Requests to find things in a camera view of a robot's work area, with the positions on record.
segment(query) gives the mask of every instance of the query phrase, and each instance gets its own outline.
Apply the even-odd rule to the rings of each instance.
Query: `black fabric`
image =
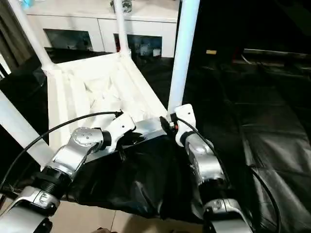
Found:
[[[53,59],[70,59],[68,53],[66,58],[61,54],[54,52]],[[137,59],[136,63],[167,106],[172,60]],[[12,99],[17,101],[13,87]],[[278,204],[281,232],[311,231],[310,89],[309,76],[298,70],[234,64],[189,68],[184,103],[193,105],[198,130],[213,142],[235,197],[260,232],[274,232],[276,217],[250,169],[259,174]],[[23,103],[23,114],[40,132],[40,127],[47,128],[47,112],[42,122],[30,115],[33,108],[46,106],[46,99],[36,101]],[[8,141],[4,148],[12,145]],[[13,177],[24,170],[24,164],[17,165]],[[17,183],[18,188],[27,183],[13,177],[9,183]],[[144,217],[202,222],[202,203],[192,179],[185,152],[170,137],[161,136],[84,165],[65,198]]]

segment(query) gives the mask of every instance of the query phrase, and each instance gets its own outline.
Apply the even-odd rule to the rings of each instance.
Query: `black cable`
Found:
[[[209,142],[206,138],[204,138],[200,133],[199,133],[199,131],[195,128],[195,127],[193,127],[192,125],[190,125],[188,122],[186,122],[186,121],[184,121],[183,119],[180,119],[180,118],[178,118],[177,117],[177,120],[180,120],[181,122],[183,122],[184,124],[186,124],[187,126],[189,126],[207,145],[208,145],[208,147],[210,148],[210,150],[214,153],[214,155],[216,156],[216,158],[218,159],[218,161],[219,161],[219,163],[220,163],[220,165],[221,165],[221,167],[224,167],[223,166],[223,162],[222,162],[222,160],[221,160],[221,158],[219,157],[219,155],[218,155],[218,153],[216,152],[216,150],[214,149],[214,146],[213,146],[213,144],[211,143],[211,142]],[[225,171],[225,169],[222,169],[223,170],[223,172],[224,172],[224,175],[225,175],[225,177],[226,177],[226,180],[228,181],[228,183],[230,183],[230,181],[229,181],[229,176],[228,176],[228,174],[226,173],[226,171]]]
[[[265,182],[262,180],[262,178],[250,167],[251,173],[256,177],[256,179],[260,182],[261,186],[263,187],[263,189],[266,191],[266,193],[268,194],[271,203],[273,205],[275,214],[276,214],[276,233],[280,233],[281,232],[281,217],[280,217],[280,210],[278,208],[277,202],[274,199],[271,191],[269,190],[268,186],[265,184]]]
[[[256,62],[256,65],[258,66],[258,68],[262,68],[262,70],[264,72],[266,72],[265,71],[266,70],[265,66],[263,64],[260,65],[260,64],[258,64]],[[234,105],[231,102],[231,100],[226,96],[225,88],[224,88],[222,82],[218,78],[217,78],[217,81],[218,81],[218,83],[219,83],[219,85],[220,85],[220,87],[222,89],[223,95],[225,97],[225,103],[227,104],[229,110],[231,111],[232,116],[233,116],[234,120],[236,121],[236,124],[239,126],[238,127],[239,133],[240,133],[241,137],[244,138],[244,134],[241,131],[241,123],[239,121],[239,118],[238,118],[237,114],[234,111],[234,107],[233,107]],[[273,197],[272,193],[270,192],[269,188],[264,183],[264,181],[260,178],[260,176],[253,169],[251,169],[251,172],[256,177],[256,179],[260,182],[260,184],[262,185],[263,189],[267,192],[267,194],[268,194],[268,196],[269,196],[269,198],[271,200],[271,203],[273,205],[273,208],[274,208],[274,211],[275,211],[275,214],[276,214],[276,231],[275,231],[275,233],[280,233],[280,231],[281,231],[281,215],[280,215],[280,211],[279,211],[278,205],[276,203],[276,200],[274,199],[274,197]]]
[[[214,153],[214,155],[217,157],[217,159],[219,160],[220,164],[222,165],[221,159],[219,158],[217,152],[215,151],[212,143],[210,143],[208,140],[206,140],[199,132],[198,130],[193,127],[192,125],[190,125],[188,122],[184,121],[183,119],[180,119],[177,117],[177,120],[180,120],[181,122],[183,122],[184,124],[186,124],[187,126],[189,126],[207,145],[208,147],[210,147],[210,149],[212,150],[212,152]],[[260,176],[252,169],[251,172],[252,174],[256,177],[256,179],[260,182],[261,186],[263,187],[263,189],[266,191],[266,193],[268,194],[271,203],[273,205],[275,214],[276,214],[276,233],[280,233],[281,232],[281,218],[280,218],[280,210],[278,208],[278,205],[276,203],[276,200],[274,199],[272,193],[270,192],[268,186],[265,184],[265,182],[260,178]],[[223,169],[223,172],[226,176],[226,178],[228,179],[228,175],[225,173],[225,169]]]
[[[98,116],[98,115],[110,115],[110,114],[119,114],[120,112],[100,112],[100,113],[92,113],[92,114],[88,114],[88,115],[85,115],[85,116],[80,116],[80,117],[77,117],[75,119],[72,119],[72,120],[69,120],[69,121],[66,121],[58,126],[55,126],[54,128],[46,131],[45,133],[43,133],[42,135],[40,135],[39,137],[37,137],[34,141],[32,141],[28,146],[26,146],[21,153],[18,154],[18,156],[15,158],[15,160],[11,163],[9,169],[7,170],[7,172],[5,173],[4,175],[4,178],[2,179],[2,182],[0,184],[0,193],[1,193],[1,190],[3,189],[3,186],[4,186],[4,183],[8,177],[8,175],[10,174],[12,168],[14,167],[14,165],[16,164],[16,162],[18,161],[18,159],[21,157],[21,155],[23,153],[25,153],[27,150],[29,150],[29,148],[31,148],[35,143],[37,143],[40,139],[42,139],[43,137],[45,137],[46,135],[50,134],[51,132],[65,126],[65,125],[68,125],[68,124],[71,124],[73,122],[76,122],[78,120],[81,120],[81,119],[84,119],[84,118],[88,118],[88,117],[93,117],[93,116]]]

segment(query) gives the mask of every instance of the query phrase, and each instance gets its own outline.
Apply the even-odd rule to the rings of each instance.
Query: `white cable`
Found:
[[[243,54],[241,54],[241,58],[243,58],[243,60],[245,60],[246,63],[252,65],[252,63],[251,63],[250,61],[248,61],[248,60],[243,56]]]

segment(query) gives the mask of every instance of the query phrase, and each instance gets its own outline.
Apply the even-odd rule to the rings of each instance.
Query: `white countertop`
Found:
[[[125,20],[176,23],[179,0],[133,0],[132,12]],[[28,15],[71,16],[115,19],[109,0],[45,0],[36,2]]]

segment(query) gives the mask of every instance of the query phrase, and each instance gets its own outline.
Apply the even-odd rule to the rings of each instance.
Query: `tiled floor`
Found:
[[[197,224],[145,219],[122,211],[81,206],[66,201],[62,201],[51,221],[52,233],[91,233],[99,227],[117,233],[202,233],[202,226]]]

